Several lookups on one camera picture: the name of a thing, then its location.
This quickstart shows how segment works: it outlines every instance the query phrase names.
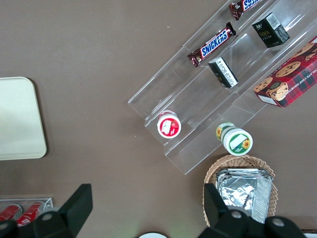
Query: acrylic display stand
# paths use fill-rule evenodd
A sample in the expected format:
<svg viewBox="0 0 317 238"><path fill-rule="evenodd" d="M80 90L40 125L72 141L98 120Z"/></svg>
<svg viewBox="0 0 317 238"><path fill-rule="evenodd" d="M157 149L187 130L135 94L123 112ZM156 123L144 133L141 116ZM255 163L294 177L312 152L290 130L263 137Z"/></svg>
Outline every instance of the acrylic display stand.
<svg viewBox="0 0 317 238"><path fill-rule="evenodd" d="M164 154L184 174L216 150L221 142L215 131L222 122L245 125L262 108L253 87L264 80L317 35L315 0L263 0L235 21L229 0L183 47L129 100L145 120L145 127L164 147ZM252 24L273 12L290 39L267 48ZM231 37L195 68L187 55L210 40L230 21L237 35ZM232 89L222 87L208 61L223 57L238 78ZM173 139L159 135L157 122L163 110L176 112L180 134Z"/></svg>

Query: coca-cola can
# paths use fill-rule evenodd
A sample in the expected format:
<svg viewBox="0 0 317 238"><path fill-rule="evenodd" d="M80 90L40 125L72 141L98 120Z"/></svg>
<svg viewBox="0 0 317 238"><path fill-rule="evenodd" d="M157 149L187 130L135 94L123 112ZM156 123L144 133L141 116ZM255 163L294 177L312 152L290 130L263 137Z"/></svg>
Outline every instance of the coca-cola can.
<svg viewBox="0 0 317 238"><path fill-rule="evenodd" d="M25 226L34 221L43 212L44 205L45 203L41 201L34 202L26 212L16 220L18 227Z"/></svg>
<svg viewBox="0 0 317 238"><path fill-rule="evenodd" d="M18 204L10 204L0 212L0 221L16 220L22 214L22 208Z"/></svg>

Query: snickers logo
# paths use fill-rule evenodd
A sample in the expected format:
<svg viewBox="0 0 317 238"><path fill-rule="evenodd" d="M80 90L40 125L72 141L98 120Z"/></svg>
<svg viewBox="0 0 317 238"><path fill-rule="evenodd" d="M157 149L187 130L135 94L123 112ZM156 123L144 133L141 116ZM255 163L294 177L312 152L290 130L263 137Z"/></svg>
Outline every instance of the snickers logo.
<svg viewBox="0 0 317 238"><path fill-rule="evenodd" d="M243 2L243 10L246 11L249 8L253 7L259 0L245 0Z"/></svg>
<svg viewBox="0 0 317 238"><path fill-rule="evenodd" d="M211 52L217 49L223 42L228 39L226 29L211 39L204 47L201 48L202 58L206 58Z"/></svg>

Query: wicker basket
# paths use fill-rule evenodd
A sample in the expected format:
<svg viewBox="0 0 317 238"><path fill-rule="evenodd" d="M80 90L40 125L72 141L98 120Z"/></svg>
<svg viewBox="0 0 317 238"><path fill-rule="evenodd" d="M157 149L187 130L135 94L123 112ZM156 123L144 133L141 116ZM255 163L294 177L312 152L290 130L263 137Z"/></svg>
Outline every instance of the wicker basket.
<svg viewBox="0 0 317 238"><path fill-rule="evenodd" d="M266 162L249 155L243 155L243 156L233 156L233 155L227 155L219 160L217 160L208 170L206 177L205 177L205 183L213 183L215 185L216 183L216 174L227 168L257 168L257 169L265 169L272 177L275 177L275 174L273 173L273 170L266 164ZM275 214L276 209L276 201L277 198L277 189L275 185L272 185L271 189L271 195L269 198L269 207L268 207L268 213L267 216L271 217ZM204 207L204 216L205 221L207 223L207 226L210 226L209 221L207 219L206 213L205 213L205 207Z"/></svg>

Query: cookie box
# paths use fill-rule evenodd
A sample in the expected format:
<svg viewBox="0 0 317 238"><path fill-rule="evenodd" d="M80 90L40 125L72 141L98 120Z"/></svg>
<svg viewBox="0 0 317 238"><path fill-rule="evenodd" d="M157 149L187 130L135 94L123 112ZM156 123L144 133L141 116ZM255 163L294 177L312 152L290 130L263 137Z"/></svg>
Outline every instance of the cookie box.
<svg viewBox="0 0 317 238"><path fill-rule="evenodd" d="M317 82L317 36L253 89L278 107L294 102Z"/></svg>

